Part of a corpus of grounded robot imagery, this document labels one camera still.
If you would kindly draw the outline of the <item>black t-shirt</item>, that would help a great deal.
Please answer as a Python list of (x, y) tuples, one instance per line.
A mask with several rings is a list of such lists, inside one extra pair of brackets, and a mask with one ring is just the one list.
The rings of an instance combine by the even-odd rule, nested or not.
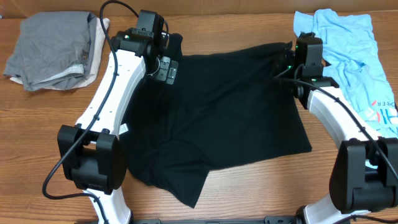
[(291, 43), (184, 55), (182, 40), (172, 34), (165, 51), (178, 62), (174, 84), (144, 80), (124, 115), (135, 178), (194, 207), (211, 170), (312, 150), (291, 91), (273, 78)]

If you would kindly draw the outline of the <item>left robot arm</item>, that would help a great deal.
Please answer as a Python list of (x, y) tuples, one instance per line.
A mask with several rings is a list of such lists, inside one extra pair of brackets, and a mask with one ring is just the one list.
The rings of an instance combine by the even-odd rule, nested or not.
[(178, 63), (164, 56), (167, 23), (156, 12), (141, 10), (135, 27), (111, 39), (104, 77), (74, 126), (63, 125), (57, 136), (66, 179), (90, 198), (98, 223), (132, 223), (121, 185), (127, 165), (119, 135), (134, 90), (146, 78), (173, 84)]

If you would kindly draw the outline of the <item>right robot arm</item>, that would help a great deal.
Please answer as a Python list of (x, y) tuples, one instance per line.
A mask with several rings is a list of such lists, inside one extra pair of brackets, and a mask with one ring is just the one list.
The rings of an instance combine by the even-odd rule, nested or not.
[(397, 206), (397, 138), (382, 136), (350, 107), (337, 82), (323, 76), (322, 53), (320, 38), (301, 33), (294, 63), (274, 79), (289, 86), (335, 142), (329, 193), (295, 215), (266, 216), (264, 223), (351, 223), (359, 218), (387, 223), (370, 213)]

